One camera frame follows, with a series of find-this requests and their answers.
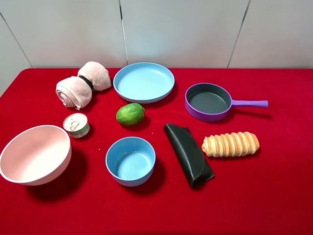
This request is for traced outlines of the ridged bread loaf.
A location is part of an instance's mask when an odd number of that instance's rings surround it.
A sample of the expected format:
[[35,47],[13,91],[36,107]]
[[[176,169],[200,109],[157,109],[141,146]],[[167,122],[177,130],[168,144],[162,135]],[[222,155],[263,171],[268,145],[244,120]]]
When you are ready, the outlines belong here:
[[257,137],[250,132],[225,133],[205,137],[201,146],[208,157],[240,157],[254,154],[260,148]]

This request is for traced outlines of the green lime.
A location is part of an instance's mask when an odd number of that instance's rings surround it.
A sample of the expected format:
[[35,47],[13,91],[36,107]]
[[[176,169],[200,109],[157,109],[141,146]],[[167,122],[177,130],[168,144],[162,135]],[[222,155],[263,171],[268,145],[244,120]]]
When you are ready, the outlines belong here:
[[140,123],[145,116],[145,109],[138,103],[130,103],[121,107],[116,113],[116,120],[125,126]]

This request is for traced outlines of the large blue plate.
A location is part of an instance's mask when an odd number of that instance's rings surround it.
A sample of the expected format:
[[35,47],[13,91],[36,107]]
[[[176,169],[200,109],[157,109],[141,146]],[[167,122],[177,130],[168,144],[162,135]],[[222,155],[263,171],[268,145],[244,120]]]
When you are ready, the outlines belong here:
[[113,87],[123,99],[139,104],[164,99],[174,84],[174,75],[168,68],[150,62],[125,66],[113,79]]

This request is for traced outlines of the black glasses case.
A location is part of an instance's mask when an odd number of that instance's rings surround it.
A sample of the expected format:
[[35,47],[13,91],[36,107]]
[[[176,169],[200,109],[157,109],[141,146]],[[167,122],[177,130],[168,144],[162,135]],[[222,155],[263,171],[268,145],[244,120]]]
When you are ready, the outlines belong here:
[[166,124],[164,132],[176,154],[190,188],[207,182],[215,174],[187,127]]

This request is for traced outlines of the small blue bowl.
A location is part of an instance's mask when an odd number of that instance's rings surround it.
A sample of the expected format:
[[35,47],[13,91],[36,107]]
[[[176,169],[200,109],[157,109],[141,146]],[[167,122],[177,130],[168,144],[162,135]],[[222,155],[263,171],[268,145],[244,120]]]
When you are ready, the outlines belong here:
[[117,140],[108,149],[105,163],[108,172],[121,185],[136,187],[152,175],[156,162],[153,146],[140,137]]

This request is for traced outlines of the purple toy saucepan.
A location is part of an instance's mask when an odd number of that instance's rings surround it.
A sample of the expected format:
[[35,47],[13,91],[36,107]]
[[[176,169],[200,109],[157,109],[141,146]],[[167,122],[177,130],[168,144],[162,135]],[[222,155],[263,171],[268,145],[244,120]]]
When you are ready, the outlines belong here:
[[185,93],[185,108],[196,119],[215,122],[226,117],[232,107],[267,108],[267,100],[234,100],[223,87],[212,83],[198,83]]

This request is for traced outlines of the small tin can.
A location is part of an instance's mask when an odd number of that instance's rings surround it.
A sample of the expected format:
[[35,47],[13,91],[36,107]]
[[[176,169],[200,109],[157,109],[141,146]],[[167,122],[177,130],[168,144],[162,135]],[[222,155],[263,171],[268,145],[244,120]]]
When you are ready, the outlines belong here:
[[88,118],[82,113],[74,113],[65,118],[63,128],[73,138],[81,138],[90,130]]

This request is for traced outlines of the red tablecloth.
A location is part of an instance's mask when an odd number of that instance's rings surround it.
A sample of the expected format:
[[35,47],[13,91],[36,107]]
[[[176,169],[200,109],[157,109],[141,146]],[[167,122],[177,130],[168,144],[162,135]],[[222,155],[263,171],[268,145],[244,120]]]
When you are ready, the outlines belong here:
[[[145,119],[123,127],[126,104],[110,88],[82,109],[90,132],[72,139],[72,158],[54,181],[27,187],[0,181],[3,235],[310,235],[313,232],[313,71],[311,69],[172,69],[175,86],[145,106]],[[215,83],[237,100],[269,107],[234,108],[220,122],[199,121],[184,106],[186,90]],[[207,158],[214,178],[191,189],[164,132],[187,127],[198,144],[215,134],[249,131],[260,149],[239,158]],[[107,171],[117,140],[138,136],[156,151],[144,184],[129,188]]]

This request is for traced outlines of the rolled pink towel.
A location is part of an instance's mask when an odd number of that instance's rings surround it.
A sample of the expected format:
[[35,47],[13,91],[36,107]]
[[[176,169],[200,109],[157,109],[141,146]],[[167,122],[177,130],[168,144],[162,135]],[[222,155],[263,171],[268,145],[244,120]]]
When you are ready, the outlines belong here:
[[65,107],[80,110],[89,104],[93,91],[103,91],[111,86],[108,70],[98,62],[89,61],[76,76],[57,83],[56,95]]

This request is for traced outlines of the pink bowl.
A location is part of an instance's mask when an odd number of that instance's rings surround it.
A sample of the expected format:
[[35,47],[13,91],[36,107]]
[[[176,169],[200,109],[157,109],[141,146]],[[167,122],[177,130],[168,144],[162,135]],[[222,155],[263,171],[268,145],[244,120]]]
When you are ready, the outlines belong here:
[[0,155],[0,174],[16,184],[46,184],[65,171],[71,154],[70,137],[64,129],[54,125],[32,127],[5,146]]

